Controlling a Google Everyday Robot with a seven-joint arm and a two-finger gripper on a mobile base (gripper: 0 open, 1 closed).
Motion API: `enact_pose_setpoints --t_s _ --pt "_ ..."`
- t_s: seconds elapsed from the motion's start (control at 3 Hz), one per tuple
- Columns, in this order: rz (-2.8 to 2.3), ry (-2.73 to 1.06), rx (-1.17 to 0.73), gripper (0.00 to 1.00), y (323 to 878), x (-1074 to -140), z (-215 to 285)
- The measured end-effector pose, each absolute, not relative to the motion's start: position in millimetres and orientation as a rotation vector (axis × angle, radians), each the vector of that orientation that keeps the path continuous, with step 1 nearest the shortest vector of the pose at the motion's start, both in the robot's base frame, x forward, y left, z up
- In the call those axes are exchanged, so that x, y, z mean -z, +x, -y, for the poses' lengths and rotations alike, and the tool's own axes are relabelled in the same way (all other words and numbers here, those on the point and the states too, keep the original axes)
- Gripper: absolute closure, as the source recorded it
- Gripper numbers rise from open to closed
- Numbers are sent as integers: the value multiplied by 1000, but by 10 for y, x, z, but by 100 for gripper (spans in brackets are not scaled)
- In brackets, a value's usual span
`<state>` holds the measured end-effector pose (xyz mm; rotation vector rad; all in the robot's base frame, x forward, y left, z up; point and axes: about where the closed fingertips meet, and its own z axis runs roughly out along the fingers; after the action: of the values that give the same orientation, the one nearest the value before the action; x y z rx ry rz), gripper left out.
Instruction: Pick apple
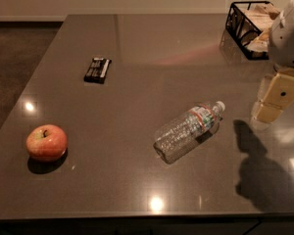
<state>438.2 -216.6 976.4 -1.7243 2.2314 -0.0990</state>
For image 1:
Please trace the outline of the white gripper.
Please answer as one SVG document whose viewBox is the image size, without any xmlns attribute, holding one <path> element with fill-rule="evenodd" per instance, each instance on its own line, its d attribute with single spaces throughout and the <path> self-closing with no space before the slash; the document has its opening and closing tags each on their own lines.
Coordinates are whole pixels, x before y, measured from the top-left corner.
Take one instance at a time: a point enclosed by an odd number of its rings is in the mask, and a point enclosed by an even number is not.
<svg viewBox="0 0 294 235">
<path fill-rule="evenodd" d="M 269 58 L 288 68 L 266 75 L 261 82 L 251 116 L 263 123 L 274 122 L 294 103 L 294 19 L 274 21 L 269 33 Z"/>
</svg>

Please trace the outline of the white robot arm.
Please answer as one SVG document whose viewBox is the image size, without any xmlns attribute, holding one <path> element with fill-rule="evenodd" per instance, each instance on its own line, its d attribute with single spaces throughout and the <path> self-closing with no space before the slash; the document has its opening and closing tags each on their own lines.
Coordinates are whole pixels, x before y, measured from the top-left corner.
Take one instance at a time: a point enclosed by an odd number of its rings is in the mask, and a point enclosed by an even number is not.
<svg viewBox="0 0 294 235">
<path fill-rule="evenodd" d="M 263 123 L 274 122 L 294 102 L 294 0 L 269 30 L 269 59 L 275 73 L 263 78 L 251 113 Z"/>
</svg>

